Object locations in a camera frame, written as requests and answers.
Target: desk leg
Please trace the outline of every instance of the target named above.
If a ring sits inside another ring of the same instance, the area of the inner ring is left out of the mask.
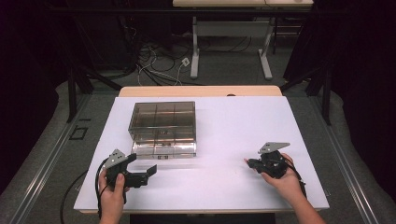
[[[262,71],[264,72],[265,79],[267,80],[271,80],[273,78],[270,65],[267,60],[267,50],[270,45],[272,32],[274,30],[274,21],[274,18],[270,18],[268,22],[267,32],[265,34],[264,46],[262,47],[262,49],[259,49],[260,61],[262,62]]]
[[[198,78],[198,62],[199,62],[199,49],[198,49],[198,34],[197,34],[197,18],[192,18],[192,62],[191,62],[191,74],[190,77],[193,79]]]

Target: human hand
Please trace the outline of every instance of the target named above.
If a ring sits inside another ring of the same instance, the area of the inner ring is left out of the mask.
[[[102,217],[101,224],[119,223],[124,205],[123,192],[129,189],[124,188],[125,177],[123,174],[117,175],[116,185],[113,188],[107,185],[106,169],[99,174],[99,192],[101,192]]]
[[[293,166],[293,160],[288,154],[282,153],[281,155],[286,159],[289,165]],[[265,172],[262,172],[261,176],[268,184],[276,188],[277,192],[289,203],[300,199],[301,196],[304,197],[297,174],[289,167],[286,173],[279,179],[272,178]]]

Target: clear acrylic container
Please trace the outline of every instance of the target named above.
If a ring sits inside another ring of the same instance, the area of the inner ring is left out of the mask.
[[[194,157],[195,102],[136,103],[129,133],[138,159]]]

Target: white desk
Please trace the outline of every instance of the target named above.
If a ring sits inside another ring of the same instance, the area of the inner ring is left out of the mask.
[[[253,213],[291,210],[243,159],[259,158],[265,142],[289,142],[281,149],[295,161],[306,183],[308,200],[317,209],[329,208],[303,138],[283,96],[233,97],[117,97],[92,158],[75,209],[95,213],[94,177],[102,160],[115,149],[129,155],[128,125],[137,102],[194,101],[197,157],[167,161],[134,161],[130,172],[158,164],[148,185],[131,189],[125,213],[204,214]]]
[[[174,7],[311,7],[312,0],[174,0]],[[265,79],[271,80],[272,73],[267,60],[267,50],[274,30],[275,18],[268,21],[198,21],[192,20],[191,78],[198,78],[198,36],[251,36],[264,37],[259,57]]]

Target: electrical outlet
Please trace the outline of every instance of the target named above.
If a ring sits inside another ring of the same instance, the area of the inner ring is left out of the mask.
[[[184,58],[181,62],[183,63],[184,66],[187,66],[190,64],[190,60],[188,58]]]

